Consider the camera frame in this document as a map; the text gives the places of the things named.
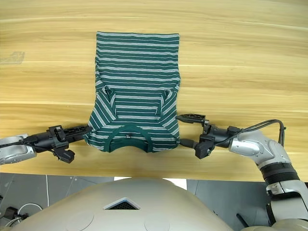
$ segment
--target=white cable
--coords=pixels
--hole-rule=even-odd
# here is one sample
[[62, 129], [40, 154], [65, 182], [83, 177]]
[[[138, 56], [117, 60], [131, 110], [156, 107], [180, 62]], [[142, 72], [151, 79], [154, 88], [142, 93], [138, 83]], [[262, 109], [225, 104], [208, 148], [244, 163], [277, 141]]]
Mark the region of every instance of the white cable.
[[47, 192], [47, 207], [49, 207], [49, 189], [48, 189], [48, 176], [46, 176], [46, 192]]
[[17, 221], [17, 220], [20, 220], [21, 218], [15, 218], [15, 219], [13, 219], [13, 220], [10, 220], [6, 225], [5, 225], [5, 227], [8, 227], [9, 225], [11, 225], [11, 223], [13, 223], [13, 222], [15, 222], [15, 221]]
[[43, 208], [42, 208], [41, 206], [37, 205], [37, 204], [28, 203], [28, 204], [25, 204], [25, 205], [21, 206], [21, 208], [17, 211], [17, 214], [20, 215], [20, 211], [21, 211], [24, 207], [26, 207], [27, 205], [34, 205], [34, 206], [38, 207], [40, 210], [43, 210]]

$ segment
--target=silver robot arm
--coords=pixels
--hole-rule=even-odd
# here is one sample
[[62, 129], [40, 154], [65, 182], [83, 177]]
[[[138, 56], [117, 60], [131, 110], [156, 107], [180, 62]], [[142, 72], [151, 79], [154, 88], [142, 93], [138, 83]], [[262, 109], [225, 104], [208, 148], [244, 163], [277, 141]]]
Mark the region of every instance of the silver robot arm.
[[[308, 220], [308, 189], [302, 182], [283, 144], [284, 126], [279, 120], [268, 120], [249, 128], [218, 128], [210, 124], [204, 115], [186, 114], [177, 117], [185, 123], [200, 123], [203, 133], [199, 142], [181, 139], [183, 146], [194, 148], [195, 155], [202, 159], [210, 155], [215, 146], [228, 148], [252, 159], [263, 175], [267, 184], [267, 193], [271, 203], [267, 205], [270, 222], [298, 218]], [[279, 142], [265, 137], [259, 128], [272, 123], [280, 123]]]
[[278, 142], [257, 130], [233, 138], [229, 151], [249, 157], [261, 171], [271, 197], [267, 212], [272, 223], [288, 218], [308, 220], [308, 189]]

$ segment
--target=black connector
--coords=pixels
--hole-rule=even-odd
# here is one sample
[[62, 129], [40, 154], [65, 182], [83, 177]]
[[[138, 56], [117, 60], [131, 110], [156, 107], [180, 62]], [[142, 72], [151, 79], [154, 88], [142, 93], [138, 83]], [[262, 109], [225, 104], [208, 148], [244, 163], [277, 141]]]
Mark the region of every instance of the black connector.
[[13, 207], [8, 207], [6, 210], [5, 210], [5, 213], [4, 213], [4, 218], [7, 218], [9, 220], [13, 220], [17, 217], [17, 212], [18, 212], [18, 209], [17, 208], [13, 208]]

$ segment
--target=gray floor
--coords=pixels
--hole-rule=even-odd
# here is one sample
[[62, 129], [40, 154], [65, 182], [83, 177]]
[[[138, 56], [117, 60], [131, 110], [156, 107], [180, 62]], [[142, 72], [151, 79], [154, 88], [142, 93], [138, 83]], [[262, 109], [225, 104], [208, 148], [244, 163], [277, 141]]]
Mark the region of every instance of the gray floor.
[[[48, 176], [50, 205], [91, 185], [113, 180], [111, 177]], [[243, 228], [236, 218], [237, 213], [250, 226], [268, 224], [265, 212], [268, 197], [264, 183], [187, 180], [187, 189], [235, 231]], [[0, 173], [0, 195], [3, 196], [0, 203], [1, 227], [9, 222], [2, 216], [10, 206], [19, 209], [26, 203], [35, 203], [47, 207], [45, 175]], [[38, 211], [35, 206], [27, 206], [22, 213], [33, 215]]]

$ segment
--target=black cable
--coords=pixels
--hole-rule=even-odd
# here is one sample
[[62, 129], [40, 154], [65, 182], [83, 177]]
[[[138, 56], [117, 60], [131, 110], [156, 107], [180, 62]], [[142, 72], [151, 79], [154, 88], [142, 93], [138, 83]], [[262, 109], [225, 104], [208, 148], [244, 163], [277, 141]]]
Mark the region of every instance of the black cable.
[[280, 125], [278, 143], [280, 143], [282, 146], [284, 146], [284, 130], [286, 128], [284, 127], [283, 122], [278, 120], [278, 119], [270, 119], [270, 120], [263, 121], [261, 123], [255, 124], [255, 125], [247, 127], [247, 128], [242, 128], [237, 133], [235, 133], [234, 135], [228, 137], [227, 139], [215, 143], [215, 146], [217, 146], [219, 144], [222, 144], [224, 142], [230, 141], [231, 139], [237, 137], [240, 133], [259, 130], [261, 128], [267, 127], [267, 126], [269, 126], [271, 124], [274, 124], [274, 123], [279, 123], [279, 125]]
[[32, 147], [34, 149], [40, 148], [40, 149], [42, 149], [44, 151], [52, 152], [53, 154], [55, 154], [54, 150], [51, 150], [51, 149], [48, 149], [48, 148], [44, 148], [44, 147], [40, 147], [40, 146], [35, 146], [35, 145], [30, 144], [30, 143], [25, 143], [22, 140], [19, 140], [17, 142], [13, 142], [13, 143], [1, 144], [0, 148], [5, 148], [5, 147], [13, 146], [13, 145], [25, 145], [25, 146]]
[[9, 225], [9, 227], [11, 227], [16, 221], [18, 221], [18, 220], [13, 221], [13, 222]]
[[53, 153], [53, 154], [56, 154], [56, 152], [54, 151], [54, 150], [52, 150], [52, 149], [48, 149], [48, 148], [44, 148], [44, 147], [39, 147], [39, 146], [35, 146], [35, 145], [32, 145], [32, 144], [29, 144], [29, 143], [22, 143], [22, 145], [25, 145], [25, 146], [29, 146], [29, 147], [32, 147], [32, 148], [40, 148], [40, 149], [42, 149], [42, 150], [44, 150], [44, 151], [47, 151], [47, 152], [51, 152], [51, 153]]
[[21, 140], [20, 140], [20, 141], [14, 142], [14, 143], [0, 144], [0, 148], [9, 147], [9, 146], [12, 146], [12, 145], [21, 145], [21, 144], [22, 144], [22, 142], [21, 142]]

